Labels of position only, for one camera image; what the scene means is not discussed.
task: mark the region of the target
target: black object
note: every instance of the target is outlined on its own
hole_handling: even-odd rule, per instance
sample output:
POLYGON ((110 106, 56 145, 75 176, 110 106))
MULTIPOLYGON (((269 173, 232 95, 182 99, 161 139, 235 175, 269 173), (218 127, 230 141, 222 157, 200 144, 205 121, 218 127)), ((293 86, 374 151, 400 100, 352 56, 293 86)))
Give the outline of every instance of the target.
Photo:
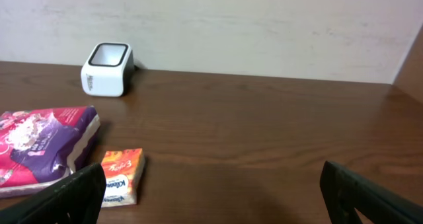
POLYGON ((320 187, 333 224, 362 223, 355 209, 375 224, 423 223, 422 207, 332 161, 325 162, 320 187))
POLYGON ((96 223, 106 190, 99 164, 90 165, 0 211, 1 224, 96 223))

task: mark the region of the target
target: table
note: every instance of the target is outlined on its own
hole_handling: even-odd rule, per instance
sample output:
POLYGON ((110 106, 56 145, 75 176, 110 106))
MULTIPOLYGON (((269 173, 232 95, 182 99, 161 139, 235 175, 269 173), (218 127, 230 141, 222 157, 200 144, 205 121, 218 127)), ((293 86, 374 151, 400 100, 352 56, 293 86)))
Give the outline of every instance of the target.
POLYGON ((80 69, 1 62, 0 110, 94 105, 89 162, 145 149, 138 205, 98 223, 329 223, 325 160, 423 204, 423 106, 391 85, 137 71, 129 94, 103 98, 80 69))

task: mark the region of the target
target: white container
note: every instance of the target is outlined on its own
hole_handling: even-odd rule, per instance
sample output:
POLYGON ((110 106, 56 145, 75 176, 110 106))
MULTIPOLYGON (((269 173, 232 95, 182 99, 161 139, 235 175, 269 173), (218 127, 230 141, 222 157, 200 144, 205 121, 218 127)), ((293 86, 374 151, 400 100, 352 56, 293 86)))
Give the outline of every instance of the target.
POLYGON ((129 44, 99 43, 82 67, 82 88, 93 96, 122 96, 133 72, 134 56, 129 44))

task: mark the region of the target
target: purple package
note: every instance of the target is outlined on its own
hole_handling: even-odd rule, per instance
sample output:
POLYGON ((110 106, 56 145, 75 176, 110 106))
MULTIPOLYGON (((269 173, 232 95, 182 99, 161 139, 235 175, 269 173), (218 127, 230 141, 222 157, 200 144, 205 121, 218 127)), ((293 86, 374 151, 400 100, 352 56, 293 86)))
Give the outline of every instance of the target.
POLYGON ((92 106, 5 112, 0 198, 33 194, 80 169, 99 127, 92 106))

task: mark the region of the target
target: orange and white package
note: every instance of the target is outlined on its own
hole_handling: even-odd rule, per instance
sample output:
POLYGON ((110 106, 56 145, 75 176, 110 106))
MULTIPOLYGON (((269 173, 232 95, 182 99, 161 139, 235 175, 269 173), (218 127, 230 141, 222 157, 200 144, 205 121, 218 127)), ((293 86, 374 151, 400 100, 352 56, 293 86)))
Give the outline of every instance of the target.
POLYGON ((145 164, 143 149, 106 151, 101 166, 106 192, 101 207, 137 203, 137 186, 145 164))

